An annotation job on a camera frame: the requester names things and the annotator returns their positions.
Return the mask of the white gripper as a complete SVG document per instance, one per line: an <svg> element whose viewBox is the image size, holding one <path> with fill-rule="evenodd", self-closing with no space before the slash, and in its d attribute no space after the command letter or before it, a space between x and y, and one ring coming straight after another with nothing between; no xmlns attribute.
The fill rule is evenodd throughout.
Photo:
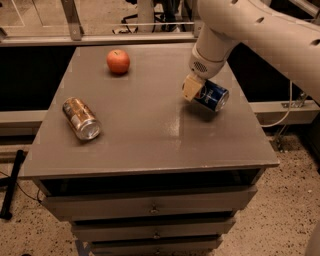
<svg viewBox="0 0 320 256"><path fill-rule="evenodd" d="M195 44L189 60L189 74L182 86L183 97L191 102L197 93L202 89L206 79L216 76L225 65L230 54L227 45L221 47L209 47L204 52L198 44Z"/></svg>

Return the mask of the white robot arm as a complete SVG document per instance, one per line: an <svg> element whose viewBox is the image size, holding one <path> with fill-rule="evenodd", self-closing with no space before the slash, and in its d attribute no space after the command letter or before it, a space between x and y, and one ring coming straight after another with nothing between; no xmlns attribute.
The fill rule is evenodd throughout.
<svg viewBox="0 0 320 256"><path fill-rule="evenodd" d="M260 0L198 0L203 22L189 60L183 96L191 101L243 43L320 103L320 27Z"/></svg>

